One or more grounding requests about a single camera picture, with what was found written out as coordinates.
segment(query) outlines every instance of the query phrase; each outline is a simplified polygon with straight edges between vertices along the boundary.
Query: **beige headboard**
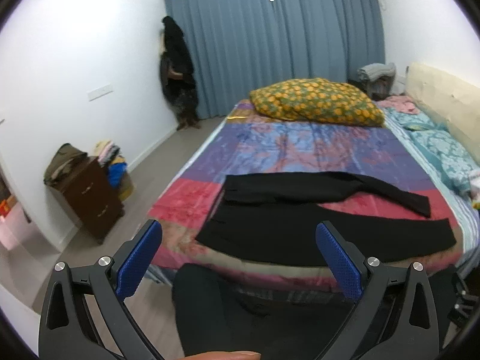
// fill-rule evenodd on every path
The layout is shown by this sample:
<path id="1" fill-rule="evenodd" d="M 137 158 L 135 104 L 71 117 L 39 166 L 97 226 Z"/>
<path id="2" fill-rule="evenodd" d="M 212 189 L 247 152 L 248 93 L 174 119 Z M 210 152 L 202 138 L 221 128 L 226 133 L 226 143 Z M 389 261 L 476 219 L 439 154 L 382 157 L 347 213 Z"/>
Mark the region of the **beige headboard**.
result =
<path id="1" fill-rule="evenodd" d="M 434 121 L 446 123 L 480 164 L 480 88 L 415 62 L 407 74 L 406 92 Z"/>

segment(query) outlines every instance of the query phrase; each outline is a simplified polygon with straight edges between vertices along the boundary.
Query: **metal screw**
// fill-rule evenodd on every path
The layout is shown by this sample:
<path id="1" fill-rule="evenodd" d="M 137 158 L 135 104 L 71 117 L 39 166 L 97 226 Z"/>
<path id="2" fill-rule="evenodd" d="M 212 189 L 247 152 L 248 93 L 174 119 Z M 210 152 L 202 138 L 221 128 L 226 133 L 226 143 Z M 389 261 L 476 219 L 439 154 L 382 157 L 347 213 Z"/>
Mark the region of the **metal screw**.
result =
<path id="1" fill-rule="evenodd" d="M 369 266 L 379 266 L 380 260 L 376 257 L 369 257 L 367 260 Z"/>
<path id="2" fill-rule="evenodd" d="M 64 262 L 57 262 L 57 264 L 55 265 L 55 270 L 57 272 L 63 271 L 63 268 L 65 268 L 65 263 Z"/>
<path id="3" fill-rule="evenodd" d="M 100 266 L 107 266 L 112 262 L 112 259 L 109 256 L 104 256 L 98 260 Z"/>
<path id="4" fill-rule="evenodd" d="M 413 269 L 415 269 L 416 271 L 423 271 L 423 265 L 420 264 L 419 262 L 414 262 Z"/>

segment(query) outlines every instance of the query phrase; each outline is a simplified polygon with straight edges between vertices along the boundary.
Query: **wall socket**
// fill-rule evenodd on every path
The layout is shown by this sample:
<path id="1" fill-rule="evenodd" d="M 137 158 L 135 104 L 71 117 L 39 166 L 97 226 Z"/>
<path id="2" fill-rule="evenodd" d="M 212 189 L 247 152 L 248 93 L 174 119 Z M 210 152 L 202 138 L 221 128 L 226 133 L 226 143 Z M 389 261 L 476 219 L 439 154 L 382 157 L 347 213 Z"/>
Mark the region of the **wall socket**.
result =
<path id="1" fill-rule="evenodd" d="M 98 99 L 99 97 L 105 96 L 111 92 L 113 92 L 112 84 L 102 86 L 101 88 L 95 89 L 94 91 L 87 93 L 88 101 Z"/>

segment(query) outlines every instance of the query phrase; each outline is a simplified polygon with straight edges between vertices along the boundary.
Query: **curtain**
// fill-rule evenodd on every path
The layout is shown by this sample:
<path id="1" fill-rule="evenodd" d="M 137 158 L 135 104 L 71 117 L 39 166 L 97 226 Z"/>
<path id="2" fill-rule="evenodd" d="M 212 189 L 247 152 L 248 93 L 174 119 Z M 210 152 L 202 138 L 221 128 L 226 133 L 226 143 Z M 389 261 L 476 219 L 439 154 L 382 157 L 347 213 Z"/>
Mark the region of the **curtain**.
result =
<path id="1" fill-rule="evenodd" d="M 201 118 L 290 78 L 345 82 L 385 62 L 378 0 L 165 0 L 185 33 Z"/>

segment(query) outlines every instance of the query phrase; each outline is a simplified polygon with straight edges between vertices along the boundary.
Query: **folded gray blanket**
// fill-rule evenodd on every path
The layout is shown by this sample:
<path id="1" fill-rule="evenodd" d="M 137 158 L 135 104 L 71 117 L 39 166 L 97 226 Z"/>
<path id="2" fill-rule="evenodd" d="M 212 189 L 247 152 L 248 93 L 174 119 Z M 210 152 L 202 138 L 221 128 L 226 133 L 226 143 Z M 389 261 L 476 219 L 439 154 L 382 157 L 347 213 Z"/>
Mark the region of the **folded gray blanket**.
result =
<path id="1" fill-rule="evenodd" d="M 370 81 L 371 83 L 383 76 L 393 77 L 396 72 L 397 68 L 394 63 L 368 64 L 357 70 L 360 81 Z"/>

